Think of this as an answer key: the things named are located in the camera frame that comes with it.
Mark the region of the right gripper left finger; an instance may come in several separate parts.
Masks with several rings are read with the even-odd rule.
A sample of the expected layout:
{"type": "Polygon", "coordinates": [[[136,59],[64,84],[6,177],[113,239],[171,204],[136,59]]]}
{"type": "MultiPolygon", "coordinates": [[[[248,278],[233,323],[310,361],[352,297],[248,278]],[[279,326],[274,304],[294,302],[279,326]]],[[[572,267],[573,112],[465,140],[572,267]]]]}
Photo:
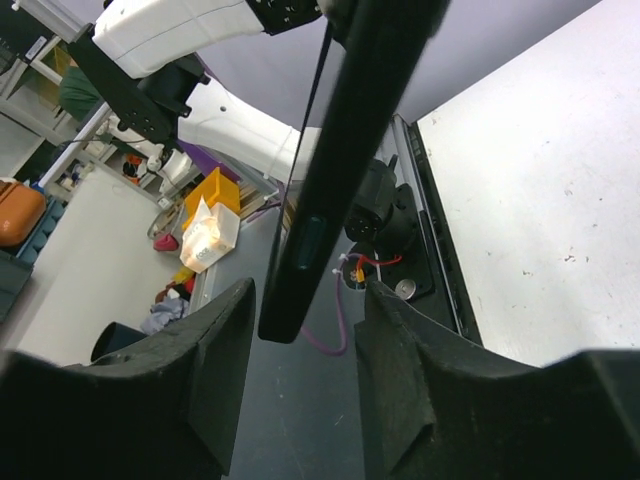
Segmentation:
{"type": "Polygon", "coordinates": [[[219,479],[231,468],[256,289],[89,365],[1,355],[5,479],[219,479]]]}

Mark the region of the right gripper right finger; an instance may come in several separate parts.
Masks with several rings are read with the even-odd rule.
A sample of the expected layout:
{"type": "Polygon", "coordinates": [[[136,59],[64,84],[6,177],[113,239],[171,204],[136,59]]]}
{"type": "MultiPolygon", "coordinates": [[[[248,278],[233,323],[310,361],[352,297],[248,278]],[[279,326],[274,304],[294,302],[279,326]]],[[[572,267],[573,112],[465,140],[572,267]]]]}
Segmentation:
{"type": "Polygon", "coordinates": [[[355,328],[369,479],[635,479],[639,354],[543,368],[477,345],[386,285],[355,328]]]}

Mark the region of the black phone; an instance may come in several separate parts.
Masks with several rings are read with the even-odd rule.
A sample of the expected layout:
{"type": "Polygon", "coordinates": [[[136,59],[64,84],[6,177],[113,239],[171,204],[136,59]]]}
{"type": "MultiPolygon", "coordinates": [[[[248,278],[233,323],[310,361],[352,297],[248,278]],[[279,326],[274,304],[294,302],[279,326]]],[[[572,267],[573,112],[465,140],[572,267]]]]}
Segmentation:
{"type": "Polygon", "coordinates": [[[258,336],[293,342],[446,1],[356,1],[329,20],[269,261],[258,336]]]}

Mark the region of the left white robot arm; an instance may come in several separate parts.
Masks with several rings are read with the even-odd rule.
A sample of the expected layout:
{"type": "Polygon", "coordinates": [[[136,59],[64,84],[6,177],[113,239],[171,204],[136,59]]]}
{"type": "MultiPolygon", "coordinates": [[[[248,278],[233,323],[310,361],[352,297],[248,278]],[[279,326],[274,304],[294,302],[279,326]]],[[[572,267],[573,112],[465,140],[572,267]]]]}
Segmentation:
{"type": "Polygon", "coordinates": [[[319,129],[287,125],[241,100],[196,52],[238,36],[279,35],[323,13],[315,1],[113,1],[69,50],[121,129],[154,144],[206,147],[279,182],[300,182],[319,129]]]}

